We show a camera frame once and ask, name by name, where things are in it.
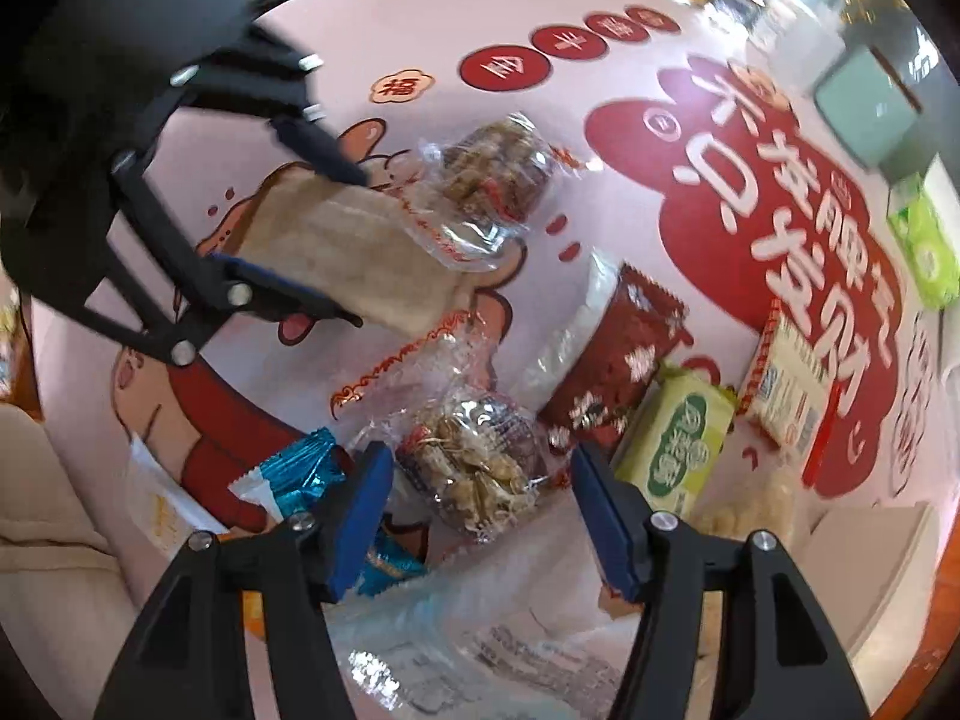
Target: cracker package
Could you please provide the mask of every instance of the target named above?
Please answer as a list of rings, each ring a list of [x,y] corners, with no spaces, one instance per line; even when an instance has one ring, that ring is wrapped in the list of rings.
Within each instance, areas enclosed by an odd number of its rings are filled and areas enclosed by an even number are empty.
[[[720,454],[736,396],[685,368],[664,365],[659,379],[613,459],[614,474],[654,509],[687,517]]]
[[[832,376],[786,317],[781,300],[774,300],[737,414],[760,427],[792,463],[803,464],[826,439],[835,396]]]

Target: white paper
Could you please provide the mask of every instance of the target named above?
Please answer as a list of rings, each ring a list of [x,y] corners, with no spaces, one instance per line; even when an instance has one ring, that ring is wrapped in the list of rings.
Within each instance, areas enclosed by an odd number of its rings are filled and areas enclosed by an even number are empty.
[[[194,531],[227,533],[227,528],[170,477],[139,436],[130,442],[125,483],[127,513],[168,559]]]

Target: blue gripper pad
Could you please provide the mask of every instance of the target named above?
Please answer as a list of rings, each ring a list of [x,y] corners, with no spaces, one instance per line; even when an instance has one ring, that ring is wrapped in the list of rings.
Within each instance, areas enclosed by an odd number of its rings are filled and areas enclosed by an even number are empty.
[[[325,584],[333,603],[356,584],[393,483],[394,455],[384,443],[371,442],[356,469],[347,476],[347,482],[326,495],[328,499],[347,495],[335,505],[339,511],[331,519],[324,517],[322,525],[323,543],[329,555]]]
[[[640,601],[651,562],[643,523],[652,510],[633,485],[613,477],[606,461],[577,445],[570,461],[573,494],[604,579],[630,603]]]

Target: metal screw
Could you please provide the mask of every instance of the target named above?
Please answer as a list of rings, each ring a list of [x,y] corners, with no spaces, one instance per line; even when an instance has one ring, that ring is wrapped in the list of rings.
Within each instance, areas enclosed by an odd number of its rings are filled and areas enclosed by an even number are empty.
[[[304,108],[304,119],[306,119],[307,122],[318,122],[325,116],[326,113],[323,111],[323,105],[309,105]]]
[[[242,281],[230,286],[227,290],[227,302],[236,307],[245,306],[253,300],[253,288]]]
[[[317,524],[317,520],[313,518],[313,514],[310,514],[310,512],[291,514],[289,522],[290,527],[297,533],[305,533]]]
[[[323,60],[315,55],[315,53],[311,53],[311,55],[305,56],[296,64],[299,65],[299,69],[303,70],[305,73],[309,73],[309,71],[315,70],[320,65],[323,65]]]
[[[767,531],[757,531],[752,539],[754,546],[764,552],[773,552],[776,549],[776,536]]]
[[[186,367],[197,359],[197,351],[190,341],[177,341],[170,350],[170,359],[174,361],[174,365]]]
[[[126,170],[130,166],[130,163],[136,159],[136,153],[130,151],[121,151],[117,154],[117,158],[113,161],[113,166],[110,168],[110,172],[120,172],[120,170]]]
[[[192,79],[192,77],[197,74],[199,69],[200,65],[187,65],[185,68],[177,70],[172,76],[170,76],[170,85],[182,86],[186,84],[187,81]]]
[[[191,533],[190,538],[186,539],[187,546],[194,552],[203,552],[203,550],[209,549],[212,543],[213,534],[207,531],[196,531]]]
[[[676,515],[670,512],[654,512],[650,521],[658,531],[666,531],[667,533],[677,530],[677,526],[680,524]]]

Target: red circle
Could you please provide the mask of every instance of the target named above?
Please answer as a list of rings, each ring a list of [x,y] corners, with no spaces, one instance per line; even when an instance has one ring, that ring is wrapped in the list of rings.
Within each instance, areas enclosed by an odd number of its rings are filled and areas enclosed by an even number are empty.
[[[546,81],[550,60],[526,46],[488,46],[460,62],[460,78],[485,92],[516,92]]]
[[[642,5],[627,5],[624,12],[630,20],[642,23],[642,25],[647,28],[657,29],[660,32],[680,33],[680,25],[665,13],[659,12],[659,10],[643,7]]]
[[[650,33],[646,29],[616,13],[592,13],[584,18],[584,23],[598,35],[621,43],[643,43],[650,40]]]
[[[582,26],[554,23],[542,26],[530,35],[534,48],[560,59],[583,61],[599,59],[610,47],[607,41]]]

